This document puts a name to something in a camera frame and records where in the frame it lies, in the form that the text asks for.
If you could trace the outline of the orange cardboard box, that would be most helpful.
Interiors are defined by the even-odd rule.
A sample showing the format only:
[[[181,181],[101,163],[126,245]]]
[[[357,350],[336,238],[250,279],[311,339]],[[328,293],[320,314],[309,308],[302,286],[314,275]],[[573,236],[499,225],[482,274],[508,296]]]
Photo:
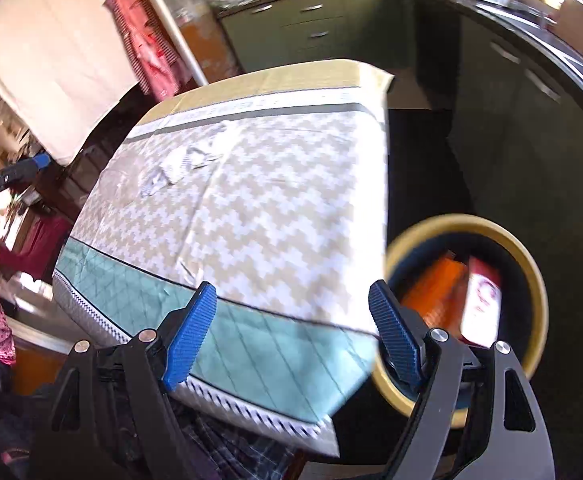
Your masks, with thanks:
[[[419,276],[401,304],[421,315],[429,328],[443,328],[461,339],[467,284],[467,264],[447,252]]]

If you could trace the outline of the wooden cutting board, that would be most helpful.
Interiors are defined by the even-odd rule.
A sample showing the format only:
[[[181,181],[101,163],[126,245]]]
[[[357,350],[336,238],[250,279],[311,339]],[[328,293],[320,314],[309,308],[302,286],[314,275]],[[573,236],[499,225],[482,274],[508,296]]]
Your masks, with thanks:
[[[553,32],[574,49],[583,49],[583,3],[564,0],[557,12]]]

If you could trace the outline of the patterned tablecloth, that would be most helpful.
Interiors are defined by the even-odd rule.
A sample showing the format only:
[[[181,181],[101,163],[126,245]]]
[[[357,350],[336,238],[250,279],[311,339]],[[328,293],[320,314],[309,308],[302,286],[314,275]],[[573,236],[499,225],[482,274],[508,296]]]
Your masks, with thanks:
[[[392,76],[351,60],[176,96],[132,128],[53,272],[98,344],[155,328],[209,283],[218,307],[183,405],[337,456],[331,419],[371,373],[384,274]]]

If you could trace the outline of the green lower cabinets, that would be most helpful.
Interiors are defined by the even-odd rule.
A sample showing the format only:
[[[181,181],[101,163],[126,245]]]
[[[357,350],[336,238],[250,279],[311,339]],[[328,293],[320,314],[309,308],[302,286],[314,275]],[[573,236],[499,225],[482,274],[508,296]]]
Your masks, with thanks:
[[[218,12],[243,70],[350,58],[395,77],[389,233],[499,223],[560,320],[583,315],[583,73],[541,32],[464,0],[256,0]]]

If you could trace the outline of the black bin with yellow rim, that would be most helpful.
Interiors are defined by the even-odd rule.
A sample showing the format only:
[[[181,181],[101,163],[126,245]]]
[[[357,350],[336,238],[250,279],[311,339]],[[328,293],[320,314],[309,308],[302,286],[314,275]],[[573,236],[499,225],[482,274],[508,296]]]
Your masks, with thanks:
[[[479,348],[503,340],[533,376],[549,331],[549,300],[537,263],[511,232],[471,214],[429,218],[389,245],[385,276],[429,327]]]

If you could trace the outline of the red checkered apron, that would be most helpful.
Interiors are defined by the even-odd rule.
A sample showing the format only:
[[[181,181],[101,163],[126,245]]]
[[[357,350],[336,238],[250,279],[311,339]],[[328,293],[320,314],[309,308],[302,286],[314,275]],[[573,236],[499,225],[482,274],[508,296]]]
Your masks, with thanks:
[[[162,35],[152,7],[145,0],[105,0],[105,6],[113,15],[141,90],[157,102],[179,94],[192,74]]]

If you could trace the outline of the white red milk carton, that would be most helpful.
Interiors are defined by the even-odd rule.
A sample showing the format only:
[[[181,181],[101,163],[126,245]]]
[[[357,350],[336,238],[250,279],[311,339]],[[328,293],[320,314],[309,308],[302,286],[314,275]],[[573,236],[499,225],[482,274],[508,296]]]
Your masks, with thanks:
[[[469,344],[490,348],[497,341],[501,313],[501,277],[492,266],[470,257],[459,333]]]

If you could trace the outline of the white hanging cloth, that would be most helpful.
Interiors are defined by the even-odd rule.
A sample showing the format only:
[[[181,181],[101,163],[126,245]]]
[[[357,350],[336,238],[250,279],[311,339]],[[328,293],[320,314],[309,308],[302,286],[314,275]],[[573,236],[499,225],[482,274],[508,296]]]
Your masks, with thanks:
[[[137,82],[104,0],[0,0],[0,97],[59,164]]]

